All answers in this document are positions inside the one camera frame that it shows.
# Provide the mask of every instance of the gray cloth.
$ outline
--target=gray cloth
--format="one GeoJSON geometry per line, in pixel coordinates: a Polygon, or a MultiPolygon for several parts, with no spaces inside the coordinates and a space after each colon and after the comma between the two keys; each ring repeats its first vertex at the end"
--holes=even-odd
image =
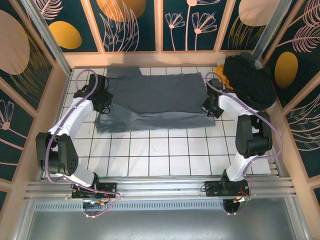
{"type": "Polygon", "coordinates": [[[123,76],[142,76],[140,68],[137,66],[121,67],[121,64],[113,63],[106,68],[108,78],[118,78],[123,76]]]}
{"type": "MultiPolygon", "coordinates": [[[[127,76],[127,70],[109,79],[108,91],[114,97],[110,113],[99,114],[94,122],[99,133],[215,125],[214,119],[201,109],[208,95],[200,73],[145,76],[132,74],[131,69],[127,76]]],[[[112,71],[107,69],[107,77],[115,75],[112,71]]]]}

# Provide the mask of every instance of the metal frame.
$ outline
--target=metal frame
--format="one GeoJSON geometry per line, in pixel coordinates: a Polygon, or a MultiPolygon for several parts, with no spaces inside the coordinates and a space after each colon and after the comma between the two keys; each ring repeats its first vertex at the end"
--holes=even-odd
{"type": "Polygon", "coordinates": [[[284,201],[296,238],[299,240],[312,240],[298,197],[285,197],[284,201]]]}
{"type": "Polygon", "coordinates": [[[279,25],[281,24],[284,13],[288,11],[290,8],[292,0],[281,0],[279,1],[278,5],[276,6],[270,21],[264,28],[260,39],[258,40],[255,48],[253,50],[253,57],[259,60],[262,57],[265,49],[267,48],[268,44],[270,43],[272,37],[274,36],[275,32],[277,31],[279,25]]]}
{"type": "MultiPolygon", "coordinates": [[[[102,183],[118,183],[117,192],[126,201],[145,200],[194,200],[226,199],[227,197],[206,197],[200,191],[205,181],[219,181],[220,177],[116,177],[101,179],[102,183]]],[[[296,191],[290,177],[252,177],[252,198],[295,197],[296,191]]],[[[47,179],[30,182],[25,201],[58,201],[71,199],[70,184],[61,180],[57,184],[47,179]]]]}
{"type": "Polygon", "coordinates": [[[36,203],[33,201],[24,202],[22,210],[15,226],[12,240],[26,240],[34,217],[36,203]]]}
{"type": "Polygon", "coordinates": [[[71,67],[69,66],[67,59],[64,56],[61,48],[57,44],[54,36],[50,32],[48,25],[44,18],[41,16],[35,2],[32,0],[20,0],[23,4],[26,12],[29,14],[31,20],[33,21],[34,25],[40,32],[41,36],[43,37],[44,41],[50,48],[52,54],[54,55],[57,62],[60,64],[62,70],[65,72],[67,76],[71,74],[71,67]]]}

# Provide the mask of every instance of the white tile floor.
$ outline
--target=white tile floor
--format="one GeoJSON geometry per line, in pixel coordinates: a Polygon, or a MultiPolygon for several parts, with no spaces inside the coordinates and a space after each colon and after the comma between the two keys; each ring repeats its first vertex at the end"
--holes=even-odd
{"type": "MultiPolygon", "coordinates": [[[[74,80],[81,70],[73,71],[63,114],[72,102],[76,91],[74,80]]],[[[101,75],[107,73],[103,68],[94,70],[101,75]]],[[[143,75],[201,73],[204,78],[213,68],[144,67],[140,70],[143,75]]],[[[79,87],[88,79],[87,73],[81,75],[79,87]]],[[[100,177],[221,175],[236,154],[237,123],[226,112],[214,127],[102,134],[95,129],[96,117],[94,112],[86,119],[74,145],[80,163],[100,177]]],[[[248,174],[271,174],[267,160],[257,162],[248,174]]]]}

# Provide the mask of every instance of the black garment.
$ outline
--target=black garment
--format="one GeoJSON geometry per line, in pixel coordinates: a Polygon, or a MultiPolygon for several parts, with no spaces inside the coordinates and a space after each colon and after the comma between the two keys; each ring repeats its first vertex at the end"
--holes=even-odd
{"type": "Polygon", "coordinates": [[[253,69],[250,62],[236,55],[225,59],[223,74],[237,97],[249,107],[262,111],[276,101],[277,93],[266,68],[253,69]]]}

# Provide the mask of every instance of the orange circle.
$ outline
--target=orange circle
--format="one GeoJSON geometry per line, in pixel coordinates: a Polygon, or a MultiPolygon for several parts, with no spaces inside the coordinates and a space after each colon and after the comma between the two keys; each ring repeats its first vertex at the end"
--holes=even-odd
{"type": "Polygon", "coordinates": [[[130,9],[136,18],[139,18],[146,9],[146,0],[96,0],[96,3],[108,18],[116,22],[123,22],[125,15],[130,14],[130,9]]]}

